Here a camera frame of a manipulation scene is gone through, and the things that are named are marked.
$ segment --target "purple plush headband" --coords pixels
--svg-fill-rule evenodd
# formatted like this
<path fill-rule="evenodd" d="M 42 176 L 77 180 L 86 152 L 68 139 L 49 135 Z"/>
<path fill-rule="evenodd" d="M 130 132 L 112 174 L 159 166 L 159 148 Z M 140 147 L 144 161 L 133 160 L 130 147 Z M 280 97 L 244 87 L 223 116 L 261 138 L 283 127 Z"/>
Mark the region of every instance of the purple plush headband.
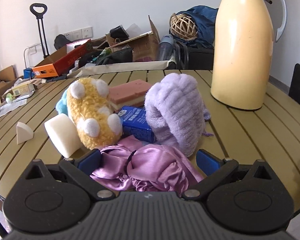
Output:
<path fill-rule="evenodd" d="M 174 146 L 189 157 L 205 131 L 210 113 L 186 74 L 171 73 L 154 84 L 145 100 L 146 120 L 161 144 Z"/>

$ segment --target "wooden slat table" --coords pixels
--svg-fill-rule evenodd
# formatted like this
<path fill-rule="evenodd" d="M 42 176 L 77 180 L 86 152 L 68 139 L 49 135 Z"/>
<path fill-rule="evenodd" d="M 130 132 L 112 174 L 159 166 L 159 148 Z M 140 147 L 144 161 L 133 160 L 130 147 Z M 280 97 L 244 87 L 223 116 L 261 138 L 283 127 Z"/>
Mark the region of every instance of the wooden slat table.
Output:
<path fill-rule="evenodd" d="M 91 76 L 109 86 L 136 79 L 151 84 L 178 70 L 132 71 Z M 184 70 L 198 81 L 198 89 L 211 112 L 207 131 L 214 137 L 202 137 L 197 149 L 203 148 L 220 159 L 231 157 L 241 164 L 265 159 L 277 173 L 300 209 L 300 105 L 279 89 L 268 84 L 263 107 L 255 112 L 238 111 L 217 102 L 210 95 L 212 73 Z M 28 103 L 0 118 L 0 196 L 5 198 L 20 174 L 34 158 L 45 164 L 58 163 L 61 155 L 44 129 L 44 122 L 55 115 L 55 105 L 63 91 L 75 79 L 42 85 Z M 17 145 L 16 123 L 24 122 L 34 130 L 34 138 Z M 79 158 L 88 150 L 79 149 Z M 195 155 L 190 157 L 196 166 Z"/>

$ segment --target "woven rattan ball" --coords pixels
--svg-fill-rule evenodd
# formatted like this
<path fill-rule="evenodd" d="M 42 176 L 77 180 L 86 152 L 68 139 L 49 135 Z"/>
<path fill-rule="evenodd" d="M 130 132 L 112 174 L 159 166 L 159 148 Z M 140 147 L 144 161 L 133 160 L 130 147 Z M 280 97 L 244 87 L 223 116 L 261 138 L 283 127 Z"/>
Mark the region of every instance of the woven rattan ball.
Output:
<path fill-rule="evenodd" d="M 189 15 L 175 13 L 170 18 L 170 31 L 172 34 L 186 41 L 198 37 L 197 26 Z"/>

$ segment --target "electrical socket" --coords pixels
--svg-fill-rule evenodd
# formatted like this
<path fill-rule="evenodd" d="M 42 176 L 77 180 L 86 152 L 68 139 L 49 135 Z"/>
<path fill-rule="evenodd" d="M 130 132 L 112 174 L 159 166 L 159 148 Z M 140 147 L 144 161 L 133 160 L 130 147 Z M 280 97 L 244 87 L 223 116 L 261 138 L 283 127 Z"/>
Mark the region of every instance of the electrical socket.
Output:
<path fill-rule="evenodd" d="M 32 55 L 34 53 L 37 53 L 37 49 L 35 48 L 35 46 L 32 46 L 29 48 L 29 54 Z"/>
<path fill-rule="evenodd" d="M 82 30 L 72 31 L 72 38 L 73 41 L 81 40 L 82 39 Z"/>
<path fill-rule="evenodd" d="M 81 29 L 82 30 L 82 38 L 86 39 L 86 38 L 92 38 L 92 27 L 86 27 Z"/>
<path fill-rule="evenodd" d="M 63 34 L 68 40 L 73 41 L 72 32 L 64 33 Z"/>

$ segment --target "yellow plush toy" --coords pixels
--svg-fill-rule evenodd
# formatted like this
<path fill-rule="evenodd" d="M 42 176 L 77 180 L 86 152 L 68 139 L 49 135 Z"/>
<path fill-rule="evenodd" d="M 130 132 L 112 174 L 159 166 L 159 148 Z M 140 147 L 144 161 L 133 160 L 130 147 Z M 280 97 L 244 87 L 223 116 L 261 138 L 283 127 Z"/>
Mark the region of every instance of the yellow plush toy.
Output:
<path fill-rule="evenodd" d="M 110 110 L 109 88 L 101 79 L 81 78 L 67 90 L 69 118 L 88 149 L 114 145 L 122 135 L 122 124 Z"/>

